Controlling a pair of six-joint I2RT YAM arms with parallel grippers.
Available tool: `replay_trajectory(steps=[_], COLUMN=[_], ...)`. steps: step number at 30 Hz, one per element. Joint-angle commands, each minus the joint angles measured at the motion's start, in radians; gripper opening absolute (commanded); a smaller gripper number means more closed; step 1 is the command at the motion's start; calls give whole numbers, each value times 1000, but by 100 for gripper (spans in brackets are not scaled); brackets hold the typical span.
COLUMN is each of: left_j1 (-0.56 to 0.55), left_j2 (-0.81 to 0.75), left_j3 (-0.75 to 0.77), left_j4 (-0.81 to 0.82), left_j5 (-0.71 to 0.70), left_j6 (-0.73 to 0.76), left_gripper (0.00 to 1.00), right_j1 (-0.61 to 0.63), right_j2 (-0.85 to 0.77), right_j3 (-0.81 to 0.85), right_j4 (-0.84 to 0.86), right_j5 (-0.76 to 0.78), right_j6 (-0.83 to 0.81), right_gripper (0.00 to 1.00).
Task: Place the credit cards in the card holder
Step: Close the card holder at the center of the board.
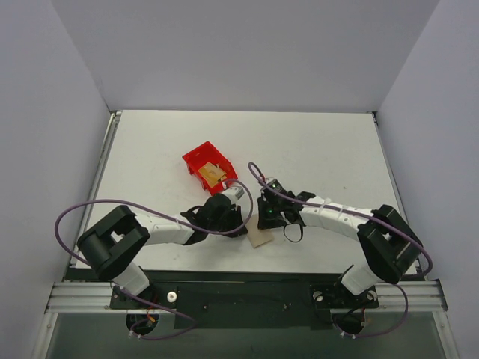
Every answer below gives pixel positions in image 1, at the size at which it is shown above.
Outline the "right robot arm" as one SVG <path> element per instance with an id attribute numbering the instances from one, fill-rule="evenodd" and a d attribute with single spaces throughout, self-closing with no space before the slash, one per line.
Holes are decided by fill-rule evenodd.
<path id="1" fill-rule="evenodd" d="M 353 264 L 334 288 L 339 304 L 350 306 L 379 282 L 399 283 L 421 254 L 423 245 L 392 206 L 361 209 L 334 203 L 313 193 L 287 191 L 276 179 L 257 199 L 260 230 L 298 225 L 317 227 L 356 240 L 364 261 Z"/>

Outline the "red plastic bin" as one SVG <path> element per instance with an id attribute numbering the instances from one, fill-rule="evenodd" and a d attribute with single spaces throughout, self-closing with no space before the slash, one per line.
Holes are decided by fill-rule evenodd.
<path id="1" fill-rule="evenodd" d="M 237 180 L 231 162 L 209 141 L 182 156 L 188 172 L 201 184 L 203 190 L 214 195 L 228 185 L 226 180 Z"/>

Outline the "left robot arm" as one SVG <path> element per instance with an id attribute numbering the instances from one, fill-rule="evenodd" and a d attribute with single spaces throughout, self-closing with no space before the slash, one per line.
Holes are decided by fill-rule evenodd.
<path id="1" fill-rule="evenodd" d="M 150 278 L 133 260 L 146 245 L 193 245 L 212 232 L 236 238 L 248 233 L 236 194 L 215 194 L 204 205 L 194 206 L 172 221 L 115 207 L 80 236 L 79 251 L 101 281 L 126 289 L 127 298 L 144 308 L 153 301 Z"/>

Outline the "beige leather card holder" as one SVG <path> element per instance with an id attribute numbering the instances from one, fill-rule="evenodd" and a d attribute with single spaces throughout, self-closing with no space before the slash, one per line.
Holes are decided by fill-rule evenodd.
<path id="1" fill-rule="evenodd" d="M 262 245 L 266 245 L 274 240 L 272 232 L 269 230 L 260 230 L 257 225 L 259 221 L 259 215 L 253 214 L 248 223 L 246 229 L 248 231 L 247 237 L 253 248 L 259 248 Z"/>

